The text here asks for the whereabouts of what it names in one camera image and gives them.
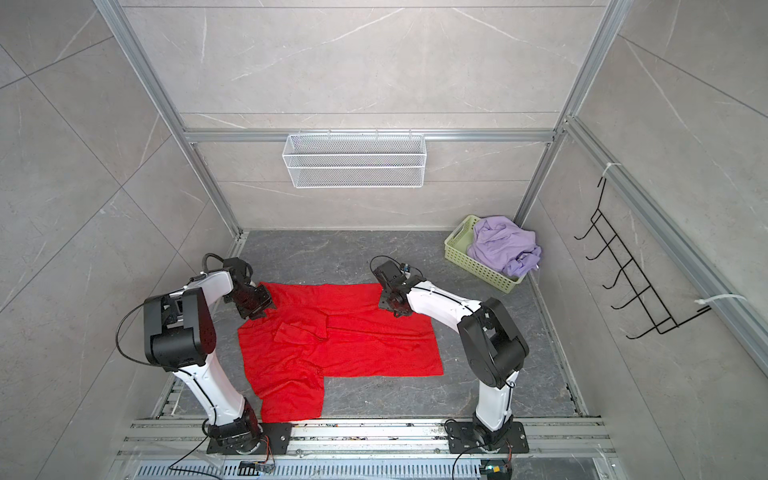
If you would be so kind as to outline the red t-shirt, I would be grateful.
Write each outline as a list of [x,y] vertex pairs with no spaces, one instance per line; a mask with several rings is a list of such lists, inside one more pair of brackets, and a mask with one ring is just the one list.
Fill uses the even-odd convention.
[[316,419],[326,378],[443,374],[432,320],[379,306],[378,284],[266,284],[273,305],[238,330],[265,423]]

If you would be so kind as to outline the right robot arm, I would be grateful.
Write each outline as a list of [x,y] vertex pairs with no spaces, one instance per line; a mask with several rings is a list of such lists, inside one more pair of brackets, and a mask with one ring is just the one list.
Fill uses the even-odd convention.
[[419,277],[380,282],[379,306],[395,316],[421,314],[455,331],[479,382],[478,403],[461,450],[495,451],[518,439],[511,400],[530,349],[500,300],[471,300]]

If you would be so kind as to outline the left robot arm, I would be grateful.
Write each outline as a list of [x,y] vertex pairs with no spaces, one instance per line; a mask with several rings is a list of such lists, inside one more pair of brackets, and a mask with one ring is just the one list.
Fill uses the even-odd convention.
[[173,373],[193,393],[205,409],[203,430],[215,452],[250,454],[266,445],[253,408],[219,362],[210,311],[222,298],[241,305],[252,300],[254,293],[254,286],[218,270],[202,273],[181,289],[142,304],[146,363]]

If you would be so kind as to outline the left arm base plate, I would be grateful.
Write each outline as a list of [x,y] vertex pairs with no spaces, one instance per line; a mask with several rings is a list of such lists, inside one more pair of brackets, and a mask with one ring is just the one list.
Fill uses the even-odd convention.
[[260,423],[257,429],[235,422],[209,430],[208,454],[222,455],[284,455],[290,442],[291,423]]

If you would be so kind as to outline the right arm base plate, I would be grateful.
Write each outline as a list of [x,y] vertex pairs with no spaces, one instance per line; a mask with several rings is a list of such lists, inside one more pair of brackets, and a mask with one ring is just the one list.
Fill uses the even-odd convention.
[[530,452],[527,434],[520,422],[507,421],[500,430],[490,431],[482,423],[448,419],[443,423],[452,454]]

